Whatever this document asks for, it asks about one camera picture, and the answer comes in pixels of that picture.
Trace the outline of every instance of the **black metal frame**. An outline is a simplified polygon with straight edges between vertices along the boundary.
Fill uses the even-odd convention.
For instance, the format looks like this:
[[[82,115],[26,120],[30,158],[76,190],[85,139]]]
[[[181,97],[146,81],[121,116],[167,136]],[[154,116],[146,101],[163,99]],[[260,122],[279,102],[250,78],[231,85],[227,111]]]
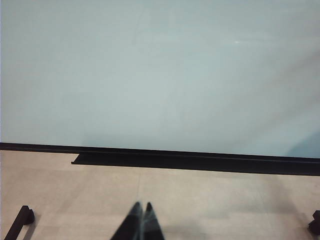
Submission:
[[[320,158],[0,143],[0,150],[79,154],[72,164],[320,176]]]
[[[27,205],[23,205],[4,240],[16,240],[23,225],[32,224],[34,221],[35,215],[32,209],[29,209]]]

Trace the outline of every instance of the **black stand leg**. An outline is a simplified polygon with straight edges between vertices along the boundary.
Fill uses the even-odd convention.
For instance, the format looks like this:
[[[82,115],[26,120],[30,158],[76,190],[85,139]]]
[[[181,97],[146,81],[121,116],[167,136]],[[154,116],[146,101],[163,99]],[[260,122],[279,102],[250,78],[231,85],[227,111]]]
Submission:
[[[309,223],[310,231],[315,235],[320,235],[320,210],[317,210],[312,215],[314,220]]]
[[[32,209],[29,209],[28,206],[23,205],[4,240],[16,240],[23,225],[32,224],[34,221],[35,215]]]
[[[165,240],[151,203],[143,215],[136,202],[110,240]]]

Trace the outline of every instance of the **beige floor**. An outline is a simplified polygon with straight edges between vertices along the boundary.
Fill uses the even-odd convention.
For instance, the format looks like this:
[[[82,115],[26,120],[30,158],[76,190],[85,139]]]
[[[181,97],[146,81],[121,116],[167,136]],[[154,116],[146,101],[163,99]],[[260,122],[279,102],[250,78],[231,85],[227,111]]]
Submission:
[[[71,165],[76,157],[1,152],[1,239],[29,205],[36,222],[21,240],[107,240],[135,201],[152,203],[166,240],[318,239],[306,227],[320,177]]]

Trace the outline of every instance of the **whiteboard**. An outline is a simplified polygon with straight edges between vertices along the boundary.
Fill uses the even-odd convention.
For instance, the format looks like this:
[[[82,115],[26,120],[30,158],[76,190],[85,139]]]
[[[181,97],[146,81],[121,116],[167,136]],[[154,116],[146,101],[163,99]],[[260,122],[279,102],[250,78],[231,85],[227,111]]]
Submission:
[[[319,0],[3,0],[1,142],[319,158]]]

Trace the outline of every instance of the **caster wheel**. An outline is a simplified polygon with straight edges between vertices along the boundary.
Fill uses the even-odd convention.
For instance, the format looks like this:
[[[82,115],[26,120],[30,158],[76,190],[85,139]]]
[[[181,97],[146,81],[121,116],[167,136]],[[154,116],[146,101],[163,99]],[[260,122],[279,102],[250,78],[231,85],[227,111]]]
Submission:
[[[32,209],[30,209],[28,218],[25,220],[25,223],[23,225],[32,224],[34,221],[35,221],[34,211],[32,211]]]
[[[320,225],[316,220],[309,223],[310,231],[315,235],[320,235]]]

